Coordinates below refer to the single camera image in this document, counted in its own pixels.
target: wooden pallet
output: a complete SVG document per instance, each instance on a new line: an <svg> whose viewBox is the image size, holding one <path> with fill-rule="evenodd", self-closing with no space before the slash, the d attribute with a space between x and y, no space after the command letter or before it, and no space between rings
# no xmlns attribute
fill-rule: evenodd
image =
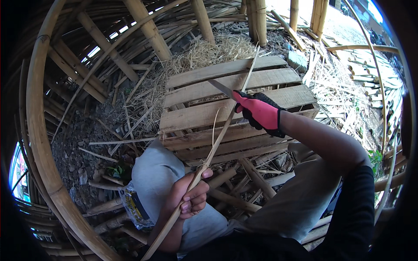
<svg viewBox="0 0 418 261"><path fill-rule="evenodd" d="M226 98L208 79L216 79L232 89L241 89L252 59L218 64L181 73L170 78L164 103L167 110L161 115L160 140L164 147L190 166L198 166L222 130L235 101ZM247 90L262 91L288 111L314 118L319 111L315 95L279 56L260 57ZM256 130L242 117L234 115L212 163L251 157L285 150L291 138L271 137L264 130Z"/></svg>

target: knife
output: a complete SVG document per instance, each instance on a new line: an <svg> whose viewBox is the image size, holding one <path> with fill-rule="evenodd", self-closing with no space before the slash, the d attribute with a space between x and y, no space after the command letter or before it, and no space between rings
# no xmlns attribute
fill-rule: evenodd
<svg viewBox="0 0 418 261"><path fill-rule="evenodd" d="M220 90L226 96L230 97L234 101L237 101L237 99L235 99L235 97L232 95L232 90L230 88L226 87L225 85L223 85L222 83L216 80L208 80L208 82L212 84L213 86L215 86L218 90Z"/></svg>

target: gloved hand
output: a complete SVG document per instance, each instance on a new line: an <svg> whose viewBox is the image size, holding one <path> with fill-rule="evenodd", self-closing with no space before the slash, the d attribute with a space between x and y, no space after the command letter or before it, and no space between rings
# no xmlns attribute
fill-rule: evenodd
<svg viewBox="0 0 418 261"><path fill-rule="evenodd" d="M242 112L243 117L249 120L251 126L258 130L264 128L272 136L285 137L285 134L279 130L279 126L280 111L286 109L278 106L263 93L249 95L234 90L232 94L237 100L235 112Z"/></svg>

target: plastic package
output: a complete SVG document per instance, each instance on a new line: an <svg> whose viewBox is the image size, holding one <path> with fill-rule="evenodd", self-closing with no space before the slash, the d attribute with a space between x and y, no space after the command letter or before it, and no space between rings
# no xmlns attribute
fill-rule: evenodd
<svg viewBox="0 0 418 261"><path fill-rule="evenodd" d="M126 187L119 187L118 191L126 212L138 230L155 226L142 206L132 181Z"/></svg>

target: leg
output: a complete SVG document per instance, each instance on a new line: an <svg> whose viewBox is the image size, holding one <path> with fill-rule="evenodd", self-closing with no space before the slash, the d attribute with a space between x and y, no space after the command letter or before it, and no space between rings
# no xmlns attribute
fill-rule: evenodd
<svg viewBox="0 0 418 261"><path fill-rule="evenodd" d="M171 186L184 174L183 163L158 140L135 160L132 182L153 222L157 221ZM232 228L229 228L226 218L206 204L198 215L184 222L180 252L187 253L230 232Z"/></svg>
<svg viewBox="0 0 418 261"><path fill-rule="evenodd" d="M253 232L278 233L300 242L327 208L341 177L305 145L292 142L288 150L298 162L295 176L248 218L245 226Z"/></svg>

